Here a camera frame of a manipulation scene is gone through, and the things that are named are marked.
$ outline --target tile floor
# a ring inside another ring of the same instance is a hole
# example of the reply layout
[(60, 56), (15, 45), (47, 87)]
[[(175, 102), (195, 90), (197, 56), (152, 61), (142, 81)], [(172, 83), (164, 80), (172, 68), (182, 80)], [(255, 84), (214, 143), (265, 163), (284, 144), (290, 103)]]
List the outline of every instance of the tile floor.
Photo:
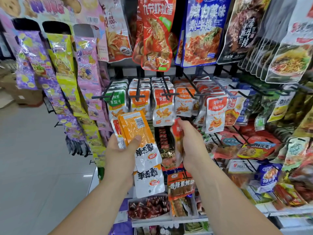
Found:
[(0, 109), (1, 234), (46, 235), (87, 195), (95, 165), (68, 154), (56, 123), (44, 104)]

